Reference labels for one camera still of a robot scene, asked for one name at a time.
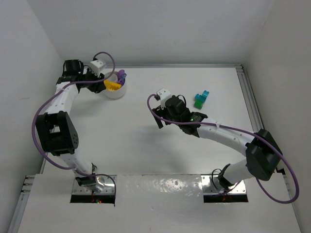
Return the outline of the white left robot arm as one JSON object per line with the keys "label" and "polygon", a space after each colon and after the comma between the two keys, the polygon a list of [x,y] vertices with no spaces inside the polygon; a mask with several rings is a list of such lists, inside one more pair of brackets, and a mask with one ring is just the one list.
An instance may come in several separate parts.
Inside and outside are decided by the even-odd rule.
{"label": "white left robot arm", "polygon": [[98,59],[86,66],[80,60],[66,60],[56,83],[58,96],[35,121],[43,151],[62,159],[73,170],[78,185],[87,189],[99,184],[95,177],[97,168],[76,151],[79,137],[69,113],[82,88],[94,93],[106,89],[102,82],[105,67],[106,63]]}

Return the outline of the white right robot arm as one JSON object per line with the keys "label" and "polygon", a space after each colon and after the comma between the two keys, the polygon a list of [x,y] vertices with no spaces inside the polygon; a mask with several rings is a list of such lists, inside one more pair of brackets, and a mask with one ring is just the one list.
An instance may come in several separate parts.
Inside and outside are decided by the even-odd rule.
{"label": "white right robot arm", "polygon": [[203,113],[190,111],[178,96],[157,94],[155,99],[160,101],[152,109],[159,128],[175,122],[183,133],[218,142],[245,157],[238,163],[227,164],[211,178],[216,190],[228,191],[234,184],[250,178],[270,180],[280,161],[277,155],[280,149],[267,130],[248,134],[228,129]]}

